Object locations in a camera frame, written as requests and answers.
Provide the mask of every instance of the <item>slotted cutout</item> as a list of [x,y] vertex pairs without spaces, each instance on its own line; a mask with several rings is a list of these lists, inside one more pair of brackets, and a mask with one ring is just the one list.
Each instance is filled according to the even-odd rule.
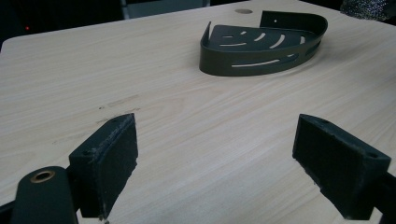
[[239,44],[222,44],[222,47],[233,47],[233,46],[242,46],[246,45],[246,43],[239,43]]
[[305,36],[301,36],[301,38],[300,38],[300,44],[303,44],[303,43],[305,43]]
[[279,59],[275,59],[275,60],[263,62],[263,63],[233,64],[233,65],[231,65],[231,67],[254,67],[254,66],[260,66],[260,65],[267,65],[267,64],[271,64],[271,63],[277,63],[279,61],[280,61]]
[[261,35],[259,35],[259,37],[254,39],[254,41],[259,41],[259,40],[263,39],[264,37],[265,37],[265,33],[262,33]]
[[279,40],[278,40],[273,46],[271,46],[270,49],[276,48],[276,47],[279,46],[284,40],[285,40],[285,35],[280,35]]

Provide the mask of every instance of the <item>light wood grain surface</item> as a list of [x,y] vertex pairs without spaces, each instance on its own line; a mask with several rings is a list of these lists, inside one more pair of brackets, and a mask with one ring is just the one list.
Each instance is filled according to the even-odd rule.
[[[314,58],[267,76],[200,72],[207,24],[257,27],[262,10],[325,17]],[[106,120],[135,113],[138,165],[112,224],[377,223],[376,210],[370,221],[345,221],[291,150],[305,113],[396,158],[395,52],[395,27],[295,0],[10,39],[0,54],[0,204],[14,199],[24,175],[67,167]],[[389,172],[396,175],[394,161]]]

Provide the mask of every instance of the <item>round hole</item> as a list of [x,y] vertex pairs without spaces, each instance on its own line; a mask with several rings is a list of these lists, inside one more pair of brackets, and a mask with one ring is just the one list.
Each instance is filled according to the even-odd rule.
[[55,176],[55,172],[53,171],[42,171],[38,174],[35,174],[30,181],[35,184],[39,184],[45,182]]
[[250,14],[250,13],[252,13],[253,11],[250,10],[250,9],[239,8],[239,9],[237,9],[235,12],[241,13],[241,14]]

